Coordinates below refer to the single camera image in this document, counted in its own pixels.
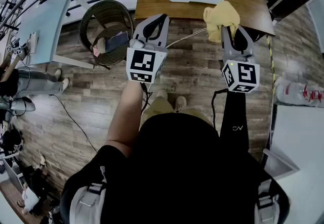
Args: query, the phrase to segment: black shirt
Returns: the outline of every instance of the black shirt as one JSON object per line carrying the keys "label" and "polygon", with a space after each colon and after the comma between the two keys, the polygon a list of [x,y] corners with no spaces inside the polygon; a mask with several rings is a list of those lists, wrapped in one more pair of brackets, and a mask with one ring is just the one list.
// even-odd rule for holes
{"label": "black shirt", "polygon": [[230,137],[221,140],[212,126],[197,117],[153,116],[140,129],[128,159],[115,147],[104,146],[66,182],[62,217],[69,223],[74,194],[102,181],[104,165],[107,192],[101,223],[253,223],[261,168],[235,145]]}

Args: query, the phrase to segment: white table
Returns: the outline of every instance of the white table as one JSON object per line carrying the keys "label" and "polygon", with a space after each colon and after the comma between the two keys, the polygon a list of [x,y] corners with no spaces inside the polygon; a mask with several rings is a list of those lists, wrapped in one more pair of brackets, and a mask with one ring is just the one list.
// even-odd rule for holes
{"label": "white table", "polygon": [[[88,10],[90,5],[84,0],[76,0]],[[26,58],[27,65],[36,65],[56,61],[59,63],[93,69],[94,65],[56,54],[63,20],[71,0],[47,0],[28,14],[19,26],[17,37],[22,46],[29,39],[30,34],[39,31],[36,52]]]}

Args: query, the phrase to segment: khaki pants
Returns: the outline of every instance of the khaki pants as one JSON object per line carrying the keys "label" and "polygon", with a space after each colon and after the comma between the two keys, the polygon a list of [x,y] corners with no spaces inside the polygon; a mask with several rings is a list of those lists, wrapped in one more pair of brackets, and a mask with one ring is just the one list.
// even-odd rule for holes
{"label": "khaki pants", "polygon": [[[154,115],[159,115],[159,114],[164,114],[164,113],[174,113],[174,112],[175,111],[174,111],[172,105],[168,102],[168,100],[166,100],[163,97],[157,97],[157,98],[155,98],[155,100],[153,101],[151,106],[143,112],[142,118],[141,118],[141,126],[147,119],[151,118]],[[197,109],[185,109],[179,113],[196,116],[196,117],[204,120],[208,124],[212,125],[209,122],[209,120],[207,119],[207,117],[204,116],[202,113],[200,113]]]}

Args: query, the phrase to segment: wooden table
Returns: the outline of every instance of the wooden table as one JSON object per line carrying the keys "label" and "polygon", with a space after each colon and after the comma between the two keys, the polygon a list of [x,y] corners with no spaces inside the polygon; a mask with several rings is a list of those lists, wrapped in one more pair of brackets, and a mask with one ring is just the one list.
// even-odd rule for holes
{"label": "wooden table", "polygon": [[[265,0],[226,0],[240,16],[240,25],[274,35],[270,13]],[[146,19],[156,14],[167,14],[171,19],[202,20],[205,7],[214,4],[177,3],[170,0],[137,0],[135,19]]]}

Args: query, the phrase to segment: black pants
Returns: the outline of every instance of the black pants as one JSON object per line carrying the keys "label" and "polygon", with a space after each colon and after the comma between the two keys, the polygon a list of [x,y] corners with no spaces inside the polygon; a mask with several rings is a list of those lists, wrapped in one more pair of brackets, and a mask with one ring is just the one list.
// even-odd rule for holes
{"label": "black pants", "polygon": [[21,169],[22,174],[28,184],[29,188],[38,196],[43,197],[45,193],[45,181],[42,178],[42,171],[38,168],[36,171],[33,171],[32,166],[24,167]]}

